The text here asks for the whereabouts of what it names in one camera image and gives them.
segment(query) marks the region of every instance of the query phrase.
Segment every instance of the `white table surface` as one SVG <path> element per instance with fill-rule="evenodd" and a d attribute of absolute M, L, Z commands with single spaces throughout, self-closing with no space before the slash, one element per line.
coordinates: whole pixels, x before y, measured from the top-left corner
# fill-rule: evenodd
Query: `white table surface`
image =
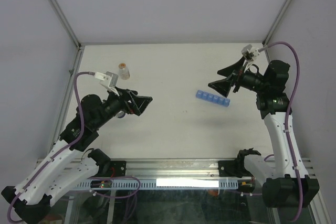
<path fill-rule="evenodd" d="M 198 89 L 217 94 L 207 84 L 222 79 L 217 71 L 237 62 L 245 45 L 86 46 L 79 71 L 118 73 L 119 63 L 125 62 L 131 78 L 119 78 L 117 86 L 153 97 L 140 117 L 110 120 L 90 147 L 102 149 L 111 158 L 229 158 L 251 147 L 264 156 L 272 153 L 255 93 L 244 88 L 231 92 L 228 108 L 195 97 Z M 257 65 L 264 73 L 264 53 Z M 89 76 L 79 78 L 78 90 L 81 98 L 108 95 L 99 80 Z M 76 107 L 73 95 L 66 124 L 74 118 Z"/>

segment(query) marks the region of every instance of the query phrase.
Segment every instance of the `white ceiling panel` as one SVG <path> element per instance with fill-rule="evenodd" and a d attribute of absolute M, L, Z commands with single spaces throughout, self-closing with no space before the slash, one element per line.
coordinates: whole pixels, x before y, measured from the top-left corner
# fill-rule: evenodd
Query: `white ceiling panel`
<path fill-rule="evenodd" d="M 81 42 L 261 41 L 284 0 L 57 0 Z"/>

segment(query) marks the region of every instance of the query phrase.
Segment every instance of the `white light bar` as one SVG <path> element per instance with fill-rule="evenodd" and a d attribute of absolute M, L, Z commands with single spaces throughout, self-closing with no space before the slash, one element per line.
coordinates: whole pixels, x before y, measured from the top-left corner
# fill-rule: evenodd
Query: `white light bar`
<path fill-rule="evenodd" d="M 156 186 L 174 186 L 174 187 L 205 187 L 218 188 L 218 180 L 200 180 L 191 178 L 158 178 Z"/>

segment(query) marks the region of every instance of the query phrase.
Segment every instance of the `glass panel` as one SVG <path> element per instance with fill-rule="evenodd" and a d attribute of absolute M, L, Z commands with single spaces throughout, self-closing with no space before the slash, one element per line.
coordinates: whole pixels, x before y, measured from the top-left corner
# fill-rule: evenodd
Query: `glass panel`
<path fill-rule="evenodd" d="M 309 207 L 302 209 L 299 219 L 295 222 L 289 220 L 296 215 L 297 208 L 279 208 L 278 211 L 281 223 L 314 224 L 314 217 L 311 215 Z"/>
<path fill-rule="evenodd" d="M 110 195 L 112 191 L 99 191 Z M 106 224 L 110 199 L 90 192 L 65 195 L 39 224 Z"/>
<path fill-rule="evenodd" d="M 129 193 L 118 191 L 117 195 Z M 218 190 L 144 190 L 137 193 L 137 199 L 115 200 L 112 223 L 270 223 L 262 203 L 260 196 L 241 197 L 227 190 L 219 194 Z"/>

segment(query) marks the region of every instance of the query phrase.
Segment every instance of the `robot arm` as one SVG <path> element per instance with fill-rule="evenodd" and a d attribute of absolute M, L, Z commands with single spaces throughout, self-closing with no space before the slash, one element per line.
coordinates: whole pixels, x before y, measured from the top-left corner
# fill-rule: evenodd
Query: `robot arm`
<path fill-rule="evenodd" d="M 240 87 L 257 93 L 257 108 L 260 111 L 272 142 L 275 156 L 275 170 L 267 165 L 261 154 L 253 149 L 241 150 L 234 161 L 224 165 L 226 173 L 232 176 L 253 176 L 263 186 L 262 197 L 267 207 L 297 207 L 302 185 L 303 207 L 319 191 L 317 179 L 311 179 L 303 165 L 292 129 L 291 110 L 287 110 L 289 99 L 284 93 L 288 80 L 289 65 L 280 60 L 269 63 L 265 74 L 254 64 L 261 50 L 248 45 L 242 50 L 243 57 L 235 64 L 217 73 L 226 78 L 208 84 L 221 95 L 227 97 L 231 87 L 237 92 Z M 288 129 L 285 129 L 286 113 Z"/>
<path fill-rule="evenodd" d="M 111 118 L 120 111 L 140 116 L 152 101 L 151 97 L 138 96 L 136 91 L 115 87 L 118 78 L 116 74 L 107 72 L 94 75 L 108 89 L 109 95 L 103 101 L 95 94 L 87 95 L 81 100 L 83 134 L 81 135 L 80 110 L 77 108 L 76 117 L 66 126 L 60 134 L 60 140 L 38 167 L 17 186 L 7 186 L 2 191 L 3 197 L 11 204 L 9 214 L 14 207 L 15 212 L 28 224 L 41 221 L 51 207 L 78 181 L 106 173 L 110 169 L 110 158 L 96 149 L 77 167 L 60 175 L 66 165 L 98 137 L 98 129 Z M 79 136 L 82 137 L 75 144 L 71 144 Z"/>

